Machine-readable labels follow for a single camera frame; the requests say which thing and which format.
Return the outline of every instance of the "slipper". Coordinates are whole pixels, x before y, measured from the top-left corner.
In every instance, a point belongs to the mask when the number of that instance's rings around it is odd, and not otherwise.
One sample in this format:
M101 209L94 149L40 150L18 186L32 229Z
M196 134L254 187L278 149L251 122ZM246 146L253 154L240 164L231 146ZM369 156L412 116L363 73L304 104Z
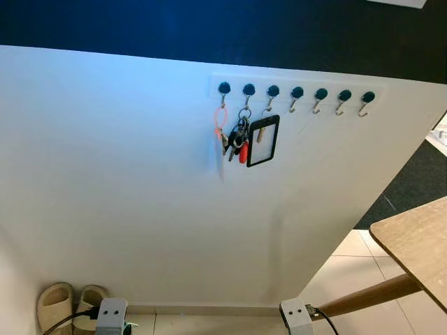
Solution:
M60 320L73 313L73 289L70 284L58 283L43 291L37 301L37 320L42 332L46 332ZM52 335L72 335L72 320L58 326Z
M82 289L81 299L76 313L86 311L94 306L99 307L103 299L108 297L109 294L104 288L88 285ZM96 331L96 320L90 320L90 317L85 315L78 316L74 319L73 326L74 335L94 335Z

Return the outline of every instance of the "black cable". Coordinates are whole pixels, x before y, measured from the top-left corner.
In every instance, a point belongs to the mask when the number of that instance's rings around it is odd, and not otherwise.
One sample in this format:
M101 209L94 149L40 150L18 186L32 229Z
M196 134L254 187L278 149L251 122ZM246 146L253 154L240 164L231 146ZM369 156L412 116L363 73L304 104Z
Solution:
M49 335L51 334L54 330L56 330L56 328L60 325L62 325L63 323L67 322L68 320L74 319L78 316L82 316L82 315L86 315L90 317L90 320L96 320L98 318L98 314L99 314L99 307L92 307L87 311L83 311L83 312L79 312L79 313L74 313L70 316L67 316L66 318L64 318L63 320L60 320L57 324L51 326L46 332L43 333L43 335Z
M318 308L315 308L315 311L316 311L317 313L321 314L321 315L326 319L326 321L329 322L329 325L332 327L332 330L334 331L335 335L339 335L339 334L338 334L338 331L335 329L334 324L332 323L332 321L330 320L330 318L326 315L326 313L324 313L321 309L318 309Z

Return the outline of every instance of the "wooden table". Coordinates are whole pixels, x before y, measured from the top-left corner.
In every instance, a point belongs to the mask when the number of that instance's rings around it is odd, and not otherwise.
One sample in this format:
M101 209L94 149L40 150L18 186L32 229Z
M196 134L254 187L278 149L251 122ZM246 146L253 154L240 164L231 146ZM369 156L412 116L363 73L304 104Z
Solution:
M424 290L447 313L447 197L374 223L369 232L406 274L319 308L336 316Z

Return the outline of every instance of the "baseboard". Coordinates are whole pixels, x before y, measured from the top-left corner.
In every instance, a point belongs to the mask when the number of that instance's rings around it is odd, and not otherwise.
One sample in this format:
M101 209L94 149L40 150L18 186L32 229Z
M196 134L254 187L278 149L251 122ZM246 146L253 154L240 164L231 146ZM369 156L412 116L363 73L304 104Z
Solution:
M129 303L128 314L279 316L279 306Z

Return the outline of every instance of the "table top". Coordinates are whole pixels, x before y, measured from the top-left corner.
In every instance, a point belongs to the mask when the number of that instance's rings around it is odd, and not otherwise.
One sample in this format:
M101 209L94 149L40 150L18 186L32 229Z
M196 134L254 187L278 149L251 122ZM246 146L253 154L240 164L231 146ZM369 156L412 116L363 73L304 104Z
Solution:
M369 232L447 313L447 197L376 222Z

